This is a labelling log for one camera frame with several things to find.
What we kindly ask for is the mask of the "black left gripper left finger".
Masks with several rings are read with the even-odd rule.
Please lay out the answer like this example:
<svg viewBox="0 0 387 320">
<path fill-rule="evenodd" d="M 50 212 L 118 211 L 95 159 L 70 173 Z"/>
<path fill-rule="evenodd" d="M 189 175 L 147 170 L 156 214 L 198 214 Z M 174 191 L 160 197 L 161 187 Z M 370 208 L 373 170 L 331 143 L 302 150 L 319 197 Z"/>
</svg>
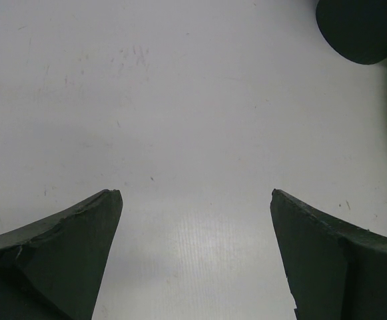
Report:
<svg viewBox="0 0 387 320">
<path fill-rule="evenodd" d="M 91 319 L 122 209 L 105 189 L 0 234 L 0 319 Z"/>
</svg>

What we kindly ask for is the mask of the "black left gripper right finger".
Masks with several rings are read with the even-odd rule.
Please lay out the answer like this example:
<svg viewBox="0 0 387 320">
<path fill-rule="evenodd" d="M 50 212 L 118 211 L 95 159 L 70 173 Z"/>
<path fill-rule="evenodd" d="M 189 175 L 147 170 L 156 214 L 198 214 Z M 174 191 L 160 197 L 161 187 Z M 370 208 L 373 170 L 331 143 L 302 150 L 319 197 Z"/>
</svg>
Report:
<svg viewBox="0 0 387 320">
<path fill-rule="evenodd" d="M 387 319 L 387 237 L 280 189 L 270 213 L 297 319 Z"/>
</svg>

